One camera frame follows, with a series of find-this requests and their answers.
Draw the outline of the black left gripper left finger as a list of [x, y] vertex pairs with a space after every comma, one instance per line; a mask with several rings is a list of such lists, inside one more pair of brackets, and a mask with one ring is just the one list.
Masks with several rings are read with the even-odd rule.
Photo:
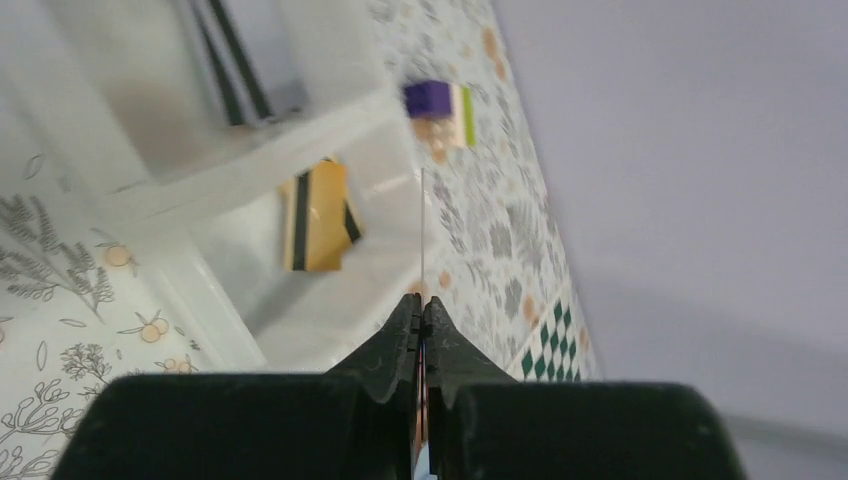
[[409, 479], [417, 329], [406, 294], [320, 374], [140, 374], [90, 405], [57, 479]]

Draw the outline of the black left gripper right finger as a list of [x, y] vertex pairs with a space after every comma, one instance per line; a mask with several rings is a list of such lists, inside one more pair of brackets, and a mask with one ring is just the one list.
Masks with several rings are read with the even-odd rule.
[[657, 382], [520, 382], [422, 313], [429, 462], [439, 479], [742, 479], [717, 411]]

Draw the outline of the clear plastic divided tray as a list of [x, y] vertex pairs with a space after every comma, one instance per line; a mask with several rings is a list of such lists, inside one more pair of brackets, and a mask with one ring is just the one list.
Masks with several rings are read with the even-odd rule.
[[[1, 79], [94, 212], [180, 248], [163, 270], [230, 368], [331, 368], [367, 340], [436, 240], [415, 142], [364, 1], [238, 1], [280, 31], [298, 114], [216, 117], [178, 1], [5, 1]], [[332, 155], [363, 237], [340, 272], [282, 268], [283, 183]]]

